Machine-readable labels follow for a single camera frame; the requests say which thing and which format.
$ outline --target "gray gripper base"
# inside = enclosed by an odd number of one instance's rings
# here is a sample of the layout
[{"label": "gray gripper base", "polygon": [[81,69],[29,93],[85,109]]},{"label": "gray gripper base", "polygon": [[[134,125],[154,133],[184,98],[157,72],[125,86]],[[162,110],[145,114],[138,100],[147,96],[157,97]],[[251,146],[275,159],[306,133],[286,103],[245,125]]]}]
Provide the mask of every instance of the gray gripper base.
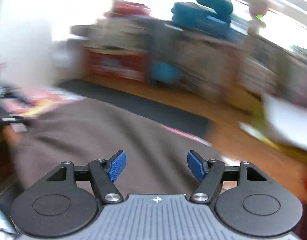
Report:
[{"label": "gray gripper base", "polygon": [[[18,239],[34,238],[21,235]],[[232,232],[215,218],[208,206],[191,203],[184,195],[129,195],[125,202],[105,206],[100,216],[90,226],[59,239],[247,240],[253,238]],[[297,240],[298,238],[289,233],[275,239]]]}]

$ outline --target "wooden floor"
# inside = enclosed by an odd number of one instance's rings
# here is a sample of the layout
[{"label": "wooden floor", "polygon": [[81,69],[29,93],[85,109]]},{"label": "wooden floor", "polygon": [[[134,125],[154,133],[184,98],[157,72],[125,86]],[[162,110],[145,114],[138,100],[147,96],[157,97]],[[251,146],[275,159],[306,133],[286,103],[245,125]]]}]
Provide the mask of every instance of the wooden floor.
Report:
[{"label": "wooden floor", "polygon": [[174,106],[211,119],[214,123],[205,140],[224,154],[238,160],[248,160],[307,203],[304,180],[307,166],[285,156],[239,129],[238,122],[248,122],[250,116],[228,105],[210,101],[186,91],[155,88],[131,80],[85,76],[84,80],[137,96]]}]

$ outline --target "brown blanket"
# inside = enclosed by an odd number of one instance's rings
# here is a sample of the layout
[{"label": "brown blanket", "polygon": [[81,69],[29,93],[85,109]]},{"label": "brown blanket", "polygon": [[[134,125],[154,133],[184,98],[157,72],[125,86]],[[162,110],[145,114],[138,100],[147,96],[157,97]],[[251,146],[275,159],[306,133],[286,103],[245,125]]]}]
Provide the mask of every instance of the brown blanket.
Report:
[{"label": "brown blanket", "polygon": [[[14,161],[28,187],[63,161],[87,165],[118,150],[127,153],[127,166],[115,183],[124,196],[192,194],[198,183],[187,167],[187,153],[220,158],[217,150],[152,120],[86,98],[41,115],[14,151]],[[79,186],[88,189],[86,183]]]}]

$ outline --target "metal screw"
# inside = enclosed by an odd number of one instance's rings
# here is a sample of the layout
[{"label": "metal screw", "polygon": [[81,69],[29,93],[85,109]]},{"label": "metal screw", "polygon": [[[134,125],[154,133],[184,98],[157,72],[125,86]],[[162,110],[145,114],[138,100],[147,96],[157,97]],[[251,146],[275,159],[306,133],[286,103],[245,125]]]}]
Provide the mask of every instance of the metal screw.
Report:
[{"label": "metal screw", "polygon": [[193,194],[192,197],[195,201],[206,201],[209,198],[208,195],[205,193],[196,193]]},{"label": "metal screw", "polygon": [[106,201],[116,202],[116,201],[120,200],[120,196],[119,196],[118,194],[116,194],[116,193],[109,193],[109,194],[107,194],[107,195],[104,197],[104,199],[105,199]]}]

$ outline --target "black mat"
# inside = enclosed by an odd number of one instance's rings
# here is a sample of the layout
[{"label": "black mat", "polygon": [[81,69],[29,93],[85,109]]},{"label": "black mat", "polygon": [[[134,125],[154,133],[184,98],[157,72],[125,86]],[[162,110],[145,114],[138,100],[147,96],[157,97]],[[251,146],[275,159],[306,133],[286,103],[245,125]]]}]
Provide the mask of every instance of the black mat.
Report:
[{"label": "black mat", "polygon": [[118,106],[134,114],[201,138],[205,136],[210,128],[210,120],[204,117],[83,80],[65,81],[59,87],[88,98]]}]

